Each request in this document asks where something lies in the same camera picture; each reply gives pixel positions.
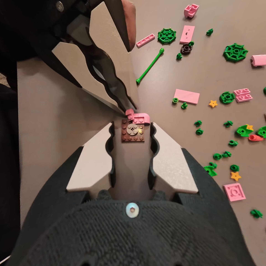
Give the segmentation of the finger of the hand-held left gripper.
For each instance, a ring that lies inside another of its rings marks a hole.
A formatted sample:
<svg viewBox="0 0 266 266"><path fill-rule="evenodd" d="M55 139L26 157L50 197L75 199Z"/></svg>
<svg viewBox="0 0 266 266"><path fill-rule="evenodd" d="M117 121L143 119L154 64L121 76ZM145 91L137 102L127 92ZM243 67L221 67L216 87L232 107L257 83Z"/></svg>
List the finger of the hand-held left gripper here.
<svg viewBox="0 0 266 266"><path fill-rule="evenodd" d="M91 11L89 34L95 45L111 59L116 78L124 85L135 109L139 108L138 88L128 52L104 1Z"/></svg>
<svg viewBox="0 0 266 266"><path fill-rule="evenodd" d="M113 110L125 114L125 112L119 107L118 103L108 95L105 90L105 85L97 81L90 73L85 56L77 45L59 42L52 50L52 53L82 86L84 91Z"/></svg>

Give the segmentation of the green stick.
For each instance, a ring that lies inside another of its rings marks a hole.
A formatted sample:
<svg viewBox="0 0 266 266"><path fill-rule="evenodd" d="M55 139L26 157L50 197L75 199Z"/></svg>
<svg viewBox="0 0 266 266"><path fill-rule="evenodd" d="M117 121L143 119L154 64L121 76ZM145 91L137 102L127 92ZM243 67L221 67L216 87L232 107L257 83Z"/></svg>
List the green stick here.
<svg viewBox="0 0 266 266"><path fill-rule="evenodd" d="M136 84L139 85L140 82L142 81L142 79L144 78L144 76L148 73L148 71L153 67L153 65L156 63L156 61L159 59L159 57L164 53L164 48L161 48L159 50L159 53L157 54L157 56L154 58L154 60L151 62L151 64L148 66L148 68L143 72L143 74L136 79Z"/></svg>

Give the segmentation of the green web piece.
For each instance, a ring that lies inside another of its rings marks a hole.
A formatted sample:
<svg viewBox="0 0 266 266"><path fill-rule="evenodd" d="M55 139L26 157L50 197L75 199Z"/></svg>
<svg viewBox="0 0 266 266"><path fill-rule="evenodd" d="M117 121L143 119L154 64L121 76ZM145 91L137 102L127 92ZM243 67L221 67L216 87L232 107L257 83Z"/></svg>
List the green web piece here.
<svg viewBox="0 0 266 266"><path fill-rule="evenodd" d="M244 45L239 45L234 43L232 45L226 46L223 56L227 61L239 62L246 58L248 50L244 48Z"/></svg>
<svg viewBox="0 0 266 266"><path fill-rule="evenodd" d="M176 31L171 28L163 28L158 32L158 41L161 44L170 44L176 39Z"/></svg>

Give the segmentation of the small pink plate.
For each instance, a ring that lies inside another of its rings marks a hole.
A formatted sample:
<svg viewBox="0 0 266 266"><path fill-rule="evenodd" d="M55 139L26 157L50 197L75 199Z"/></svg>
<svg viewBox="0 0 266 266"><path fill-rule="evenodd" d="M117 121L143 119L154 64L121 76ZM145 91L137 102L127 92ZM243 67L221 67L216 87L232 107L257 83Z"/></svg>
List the small pink plate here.
<svg viewBox="0 0 266 266"><path fill-rule="evenodd" d="M246 95L238 95L235 97L237 103L241 103L241 102L247 102L253 99L253 97L250 94L246 94Z"/></svg>
<svg viewBox="0 0 266 266"><path fill-rule="evenodd" d="M236 97L238 97L238 96L245 96L245 95L248 95L248 94L250 94L251 92L250 92L250 90L249 90L248 88L244 88L244 89L235 90L233 93L234 93L234 95L235 95Z"/></svg>

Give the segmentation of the brown square plate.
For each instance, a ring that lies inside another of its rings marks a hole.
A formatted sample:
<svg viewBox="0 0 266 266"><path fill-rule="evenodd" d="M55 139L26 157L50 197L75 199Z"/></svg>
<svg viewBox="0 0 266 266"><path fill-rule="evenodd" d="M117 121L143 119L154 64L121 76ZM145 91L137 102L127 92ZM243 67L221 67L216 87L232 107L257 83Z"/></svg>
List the brown square plate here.
<svg viewBox="0 0 266 266"><path fill-rule="evenodd" d="M121 122L121 142L130 142L130 143L134 143L134 142L145 142L145 135L144 135L144 125L138 125L139 128L139 132L137 135L135 136L130 136L127 133L127 126L129 124L133 124L131 122L129 122L127 119L122 119Z"/></svg>

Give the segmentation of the large pink smooth tile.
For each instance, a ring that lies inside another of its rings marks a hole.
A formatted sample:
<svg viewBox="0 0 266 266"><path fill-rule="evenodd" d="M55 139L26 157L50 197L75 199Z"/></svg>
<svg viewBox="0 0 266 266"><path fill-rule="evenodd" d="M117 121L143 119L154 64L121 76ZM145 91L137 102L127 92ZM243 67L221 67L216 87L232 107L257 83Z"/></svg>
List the large pink smooth tile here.
<svg viewBox="0 0 266 266"><path fill-rule="evenodd" d="M177 98L181 102L186 102L189 104L198 104L200 93L176 89L174 98Z"/></svg>

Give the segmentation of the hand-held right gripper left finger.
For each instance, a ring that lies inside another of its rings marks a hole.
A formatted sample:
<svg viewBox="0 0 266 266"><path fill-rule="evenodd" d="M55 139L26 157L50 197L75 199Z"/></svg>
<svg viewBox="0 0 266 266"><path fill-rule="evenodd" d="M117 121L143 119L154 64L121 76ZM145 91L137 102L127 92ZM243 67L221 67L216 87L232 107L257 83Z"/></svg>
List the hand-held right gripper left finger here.
<svg viewBox="0 0 266 266"><path fill-rule="evenodd" d="M110 122L83 145L66 187L68 192L100 192L114 186L113 137L114 122Z"/></svg>

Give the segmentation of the pink square single-stud plate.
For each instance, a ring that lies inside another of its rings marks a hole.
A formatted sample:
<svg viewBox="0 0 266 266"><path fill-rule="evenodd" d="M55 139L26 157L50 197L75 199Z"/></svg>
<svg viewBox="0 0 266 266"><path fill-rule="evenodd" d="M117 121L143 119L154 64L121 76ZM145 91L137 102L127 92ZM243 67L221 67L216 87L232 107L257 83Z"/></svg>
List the pink square single-stud plate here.
<svg viewBox="0 0 266 266"><path fill-rule="evenodd" d="M240 183L223 185L223 188L230 202L246 199Z"/></svg>

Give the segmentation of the person's black jacket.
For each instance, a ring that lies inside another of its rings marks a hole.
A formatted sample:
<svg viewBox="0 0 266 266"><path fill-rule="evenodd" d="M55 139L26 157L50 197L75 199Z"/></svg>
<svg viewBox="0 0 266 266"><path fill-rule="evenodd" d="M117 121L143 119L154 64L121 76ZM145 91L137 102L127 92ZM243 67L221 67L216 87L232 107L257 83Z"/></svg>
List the person's black jacket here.
<svg viewBox="0 0 266 266"><path fill-rule="evenodd" d="M1 56L0 92L0 259L8 257L20 232L20 170L16 61Z"/></svg>

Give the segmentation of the person's left hand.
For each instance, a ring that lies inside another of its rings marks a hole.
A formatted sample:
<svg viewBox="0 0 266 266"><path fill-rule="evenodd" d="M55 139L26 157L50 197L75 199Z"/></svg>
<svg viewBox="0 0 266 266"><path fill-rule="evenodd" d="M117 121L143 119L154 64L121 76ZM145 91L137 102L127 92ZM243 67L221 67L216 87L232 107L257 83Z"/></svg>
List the person's left hand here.
<svg viewBox="0 0 266 266"><path fill-rule="evenodd" d="M130 51L132 51L136 43L136 8L129 0L122 0L121 2L125 14Z"/></svg>

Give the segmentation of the scattered small green clips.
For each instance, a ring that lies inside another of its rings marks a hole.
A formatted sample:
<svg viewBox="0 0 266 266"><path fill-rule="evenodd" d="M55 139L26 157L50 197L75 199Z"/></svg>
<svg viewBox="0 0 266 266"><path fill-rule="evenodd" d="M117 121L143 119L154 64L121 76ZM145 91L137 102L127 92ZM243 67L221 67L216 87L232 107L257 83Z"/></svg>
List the scattered small green clips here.
<svg viewBox="0 0 266 266"><path fill-rule="evenodd" d="M201 157L210 157L212 151L214 162L209 165L215 168L217 175L214 177L211 177L188 151L185 152L188 164L192 167L192 174L196 177L196 184L204 184L205 197L209 200L217 201L218 197L221 197L221 201L226 205L234 202L244 203L244 210L249 212L253 219L265 219L265 138L259 142L249 141L248 137L236 134L237 128L234 128L232 121L226 121L221 127L217 127L215 122L216 117L209 119L207 131L204 131L200 128L202 122L196 121L193 137L181 131L181 140L191 144ZM230 172L238 172L241 179L234 181L230 178ZM241 184L245 200L228 200L223 185L233 183Z"/></svg>

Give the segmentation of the thin pink tile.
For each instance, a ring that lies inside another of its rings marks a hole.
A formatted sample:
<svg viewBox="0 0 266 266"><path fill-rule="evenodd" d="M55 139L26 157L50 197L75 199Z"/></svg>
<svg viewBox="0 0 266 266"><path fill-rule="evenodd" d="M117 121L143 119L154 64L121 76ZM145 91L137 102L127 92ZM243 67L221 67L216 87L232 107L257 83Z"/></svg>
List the thin pink tile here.
<svg viewBox="0 0 266 266"><path fill-rule="evenodd" d="M154 34L150 34L147 37L143 38L142 40L136 42L136 46L138 48L142 47L143 45L149 43L150 41L155 39L155 35Z"/></svg>

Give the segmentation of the grey round tile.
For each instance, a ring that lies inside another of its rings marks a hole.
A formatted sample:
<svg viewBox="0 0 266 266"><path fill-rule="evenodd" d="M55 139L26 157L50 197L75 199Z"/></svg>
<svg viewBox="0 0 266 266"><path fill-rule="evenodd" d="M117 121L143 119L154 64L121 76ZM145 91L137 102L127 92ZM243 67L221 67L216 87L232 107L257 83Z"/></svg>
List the grey round tile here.
<svg viewBox="0 0 266 266"><path fill-rule="evenodd" d="M135 136L135 135L138 134L138 132L139 132L139 128L138 128L138 126L136 124L129 124L127 126L128 135Z"/></svg>

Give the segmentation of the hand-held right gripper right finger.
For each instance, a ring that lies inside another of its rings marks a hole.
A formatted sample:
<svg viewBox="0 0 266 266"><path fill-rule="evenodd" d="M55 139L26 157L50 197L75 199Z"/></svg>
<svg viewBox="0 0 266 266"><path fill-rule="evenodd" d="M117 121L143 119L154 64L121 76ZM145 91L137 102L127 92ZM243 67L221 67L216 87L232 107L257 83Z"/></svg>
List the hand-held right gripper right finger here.
<svg viewBox="0 0 266 266"><path fill-rule="evenodd" d="M149 189L164 193L198 193L181 146L155 122L150 125L150 137Z"/></svg>

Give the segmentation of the person's left forearm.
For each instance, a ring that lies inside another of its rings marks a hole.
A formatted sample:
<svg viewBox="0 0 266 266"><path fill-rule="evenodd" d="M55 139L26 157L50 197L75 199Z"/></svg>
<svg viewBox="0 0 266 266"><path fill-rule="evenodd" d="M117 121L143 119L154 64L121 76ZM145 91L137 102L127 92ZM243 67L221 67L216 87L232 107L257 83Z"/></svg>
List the person's left forearm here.
<svg viewBox="0 0 266 266"><path fill-rule="evenodd" d="M37 56L26 37L18 29L19 15L11 1L0 3L1 54L13 61L24 61Z"/></svg>

